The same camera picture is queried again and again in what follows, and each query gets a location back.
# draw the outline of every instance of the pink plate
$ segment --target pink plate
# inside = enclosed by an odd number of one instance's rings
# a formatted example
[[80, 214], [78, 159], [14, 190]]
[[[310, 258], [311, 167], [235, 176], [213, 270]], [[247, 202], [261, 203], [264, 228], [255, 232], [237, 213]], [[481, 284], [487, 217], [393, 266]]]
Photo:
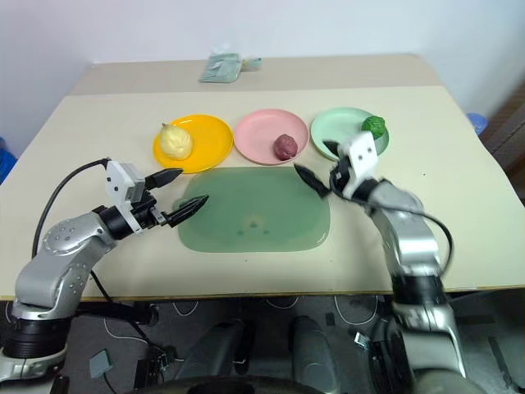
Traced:
[[[273, 143], [287, 134], [297, 143], [297, 154], [289, 160], [279, 160], [273, 153]], [[235, 146], [248, 160], [273, 166], [297, 158], [308, 143], [310, 134], [303, 120], [284, 109], [261, 109], [243, 117], [234, 130]]]

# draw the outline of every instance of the tabletop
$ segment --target tabletop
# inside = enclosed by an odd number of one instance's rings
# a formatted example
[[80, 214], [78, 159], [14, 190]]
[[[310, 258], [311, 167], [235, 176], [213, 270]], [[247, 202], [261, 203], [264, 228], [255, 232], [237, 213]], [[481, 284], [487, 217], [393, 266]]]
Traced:
[[[233, 129], [261, 108], [282, 108], [308, 125], [334, 107], [357, 107], [386, 119], [388, 149], [377, 177], [410, 190], [450, 229], [456, 244], [447, 290], [525, 284], [525, 209], [473, 127], [434, 71], [413, 55], [264, 59], [233, 84], [200, 84], [205, 61], [94, 65], [22, 154], [0, 186], [0, 298], [12, 299], [30, 259], [39, 215], [60, 180], [79, 165], [111, 157], [144, 175], [161, 168], [152, 142], [161, 122], [192, 113]], [[334, 162], [310, 145], [294, 160], [320, 176]], [[219, 167], [253, 167], [235, 148]], [[154, 190], [170, 210], [193, 175]], [[53, 205], [44, 231], [110, 204], [102, 168], [83, 172]], [[390, 291], [381, 238], [364, 211], [329, 197], [331, 227], [317, 248], [299, 252], [202, 253], [166, 227], [130, 236], [94, 270], [121, 299], [201, 296], [382, 293]], [[445, 238], [436, 230], [442, 255]], [[84, 299], [101, 297], [89, 281]]]

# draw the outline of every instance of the blue object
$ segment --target blue object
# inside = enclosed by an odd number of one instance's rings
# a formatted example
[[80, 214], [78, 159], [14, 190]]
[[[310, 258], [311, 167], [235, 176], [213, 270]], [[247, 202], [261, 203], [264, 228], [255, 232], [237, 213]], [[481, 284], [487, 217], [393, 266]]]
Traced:
[[477, 135], [480, 135], [489, 124], [488, 120], [479, 113], [470, 112], [467, 114], [467, 118], [474, 126]]
[[16, 158], [7, 151], [6, 141], [0, 137], [0, 185], [16, 164]]

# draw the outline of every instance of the green vegetable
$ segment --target green vegetable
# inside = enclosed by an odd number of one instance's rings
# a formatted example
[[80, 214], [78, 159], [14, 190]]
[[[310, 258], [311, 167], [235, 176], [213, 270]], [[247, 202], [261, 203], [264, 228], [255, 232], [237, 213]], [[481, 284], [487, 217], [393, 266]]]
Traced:
[[374, 140], [377, 140], [379, 137], [385, 134], [385, 119], [375, 116], [367, 117], [361, 125], [361, 130], [372, 132]]

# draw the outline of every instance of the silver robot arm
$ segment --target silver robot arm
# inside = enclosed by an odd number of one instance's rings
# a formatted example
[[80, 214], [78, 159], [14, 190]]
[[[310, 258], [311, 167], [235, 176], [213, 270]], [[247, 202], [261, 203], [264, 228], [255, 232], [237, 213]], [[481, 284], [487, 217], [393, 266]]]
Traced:
[[174, 227], [206, 203], [205, 195], [173, 213], [157, 210], [149, 191], [181, 173], [167, 169], [143, 178], [130, 164], [108, 161], [106, 189], [115, 205], [98, 207], [49, 230], [16, 281], [10, 331], [0, 350], [0, 392], [46, 392], [44, 387], [57, 384], [54, 376], [66, 358], [71, 320], [93, 266], [117, 240], [156, 225]]
[[[361, 204], [381, 234], [393, 290], [394, 319], [386, 341], [402, 386], [416, 387], [419, 393], [418, 382], [428, 371], [446, 371], [467, 382], [454, 312], [441, 283], [452, 254], [450, 233], [423, 213], [415, 195], [374, 177], [377, 153], [371, 133], [359, 133], [343, 144], [325, 141], [325, 145], [340, 158], [330, 173], [330, 189], [307, 168], [295, 168], [321, 197], [334, 192]], [[436, 238], [424, 218], [437, 222], [450, 242], [444, 266]]]

